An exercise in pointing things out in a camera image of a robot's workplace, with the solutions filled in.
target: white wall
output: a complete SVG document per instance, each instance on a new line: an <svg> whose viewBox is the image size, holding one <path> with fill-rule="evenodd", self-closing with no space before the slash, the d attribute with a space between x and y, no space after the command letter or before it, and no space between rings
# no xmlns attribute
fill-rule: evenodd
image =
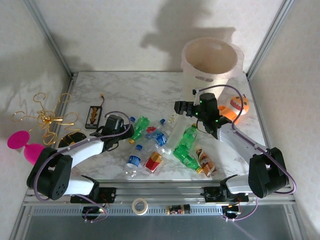
<svg viewBox="0 0 320 240"><path fill-rule="evenodd" d="M70 69L180 71L185 43L238 45L250 66L283 0L35 0Z"/></svg>
<svg viewBox="0 0 320 240"><path fill-rule="evenodd" d="M19 110L28 114L40 110L32 100L38 92L48 94L45 106L52 108L68 78L22 0L1 1L0 22L0 239L6 240L32 169L23 152L7 147L7 139L36 125L31 119L13 123L11 116ZM39 130L32 131L30 143L40 143L40 136Z"/></svg>
<svg viewBox="0 0 320 240"><path fill-rule="evenodd" d="M269 138L297 183L309 239L320 236L320 1L295 0L252 79Z"/></svg>

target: blue bottle cap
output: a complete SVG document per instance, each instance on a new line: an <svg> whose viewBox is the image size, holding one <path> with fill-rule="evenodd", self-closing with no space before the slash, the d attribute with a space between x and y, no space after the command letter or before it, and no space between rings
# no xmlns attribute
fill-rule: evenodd
<svg viewBox="0 0 320 240"><path fill-rule="evenodd" d="M142 150L142 146L138 144L138 145L135 147L135 149L141 151L141 150Z"/></svg>

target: tape roll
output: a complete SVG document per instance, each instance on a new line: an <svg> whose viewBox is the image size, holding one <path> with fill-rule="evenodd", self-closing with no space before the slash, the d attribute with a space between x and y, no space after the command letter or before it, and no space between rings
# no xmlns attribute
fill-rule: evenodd
<svg viewBox="0 0 320 240"><path fill-rule="evenodd" d="M144 204L144 208L141 211L138 211L136 209L136 204L137 203L143 203ZM132 210L135 214L137 215L144 215L146 214L146 212L148 211L148 203L144 198L137 198L136 200L133 201L132 203Z"/></svg>

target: white bucket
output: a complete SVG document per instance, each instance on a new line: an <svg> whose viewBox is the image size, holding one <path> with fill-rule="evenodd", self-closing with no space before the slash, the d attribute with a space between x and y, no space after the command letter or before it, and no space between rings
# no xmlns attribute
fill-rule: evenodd
<svg viewBox="0 0 320 240"><path fill-rule="evenodd" d="M224 41L202 37L187 42L182 50L183 100L194 101L193 89L226 84L243 72L244 53ZM206 90L219 98L224 87Z"/></svg>

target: blue label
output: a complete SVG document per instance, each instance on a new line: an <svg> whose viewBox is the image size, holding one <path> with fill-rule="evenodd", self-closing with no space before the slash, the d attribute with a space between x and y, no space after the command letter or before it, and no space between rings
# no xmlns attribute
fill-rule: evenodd
<svg viewBox="0 0 320 240"><path fill-rule="evenodd" d="M159 132L154 138L158 141L158 144L160 145L160 147L164 145L168 140L167 137L162 132Z"/></svg>
<svg viewBox="0 0 320 240"><path fill-rule="evenodd" d="M140 158L139 157L137 157L137 156L130 156L129 157L128 164L134 164L137 167L139 167L139 163L140 163Z"/></svg>

